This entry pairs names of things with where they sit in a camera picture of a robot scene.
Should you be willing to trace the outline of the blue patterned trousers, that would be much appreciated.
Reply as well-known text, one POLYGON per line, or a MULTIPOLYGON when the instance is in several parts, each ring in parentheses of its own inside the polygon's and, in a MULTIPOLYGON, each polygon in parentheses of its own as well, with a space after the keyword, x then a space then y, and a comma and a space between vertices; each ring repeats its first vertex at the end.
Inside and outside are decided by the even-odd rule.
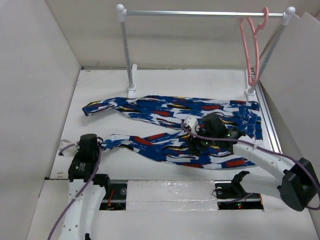
POLYGON ((146 137, 111 134, 105 138, 101 149, 110 151, 117 147, 126 148, 159 163, 207 170, 254 165, 250 160, 218 146, 210 146, 200 156, 190 153, 186 142, 189 134, 181 128, 182 122, 188 117, 200 121, 202 117, 215 113, 227 129, 236 127, 251 142, 263 142, 262 114, 256 101, 147 95, 103 99, 90 102, 82 108, 86 116, 109 110, 117 110, 133 120, 164 127, 166 132, 146 137))

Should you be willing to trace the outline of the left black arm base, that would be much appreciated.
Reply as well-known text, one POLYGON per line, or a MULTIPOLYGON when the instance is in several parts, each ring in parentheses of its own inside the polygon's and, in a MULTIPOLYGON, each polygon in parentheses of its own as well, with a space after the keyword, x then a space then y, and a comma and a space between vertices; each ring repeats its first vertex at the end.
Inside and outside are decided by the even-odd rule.
POLYGON ((108 174, 96 174, 93 179, 92 195, 95 203, 100 203, 99 210, 122 211, 126 209, 127 180, 111 180, 108 174))

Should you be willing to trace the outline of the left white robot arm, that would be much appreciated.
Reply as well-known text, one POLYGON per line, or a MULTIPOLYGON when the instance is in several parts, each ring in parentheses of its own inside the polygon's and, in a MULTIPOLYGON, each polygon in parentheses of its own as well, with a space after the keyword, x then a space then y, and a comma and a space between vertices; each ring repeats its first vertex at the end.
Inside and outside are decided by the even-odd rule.
POLYGON ((92 240, 92 226, 102 200, 111 194, 108 174, 98 173, 102 139, 89 133, 80 137, 77 151, 68 169, 68 205, 60 240, 92 240))

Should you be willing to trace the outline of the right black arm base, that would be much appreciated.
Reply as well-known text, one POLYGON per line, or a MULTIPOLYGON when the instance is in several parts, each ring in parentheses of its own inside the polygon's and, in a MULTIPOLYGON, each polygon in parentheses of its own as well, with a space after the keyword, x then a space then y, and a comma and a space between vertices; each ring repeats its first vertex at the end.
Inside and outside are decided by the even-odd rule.
POLYGON ((241 181, 250 172, 241 171, 232 180, 215 180, 212 195, 216 197, 218 210, 264 210, 261 195, 246 192, 241 181))

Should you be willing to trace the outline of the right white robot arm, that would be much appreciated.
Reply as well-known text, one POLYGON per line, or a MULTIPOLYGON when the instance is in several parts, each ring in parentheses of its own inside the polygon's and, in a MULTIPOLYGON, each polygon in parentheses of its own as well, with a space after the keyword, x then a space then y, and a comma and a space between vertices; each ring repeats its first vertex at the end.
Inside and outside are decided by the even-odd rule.
POLYGON ((216 197, 231 198, 231 204, 254 194, 264 194, 282 200, 291 209, 301 212, 320 194, 320 182, 312 163, 301 158, 296 160, 245 140, 245 133, 238 128, 227 128, 220 117, 210 113, 202 118, 188 117, 181 128, 190 134, 187 144, 196 156, 202 156, 211 146, 217 146, 242 157, 268 172, 260 176, 243 170, 236 174, 227 188, 216 187, 216 197))

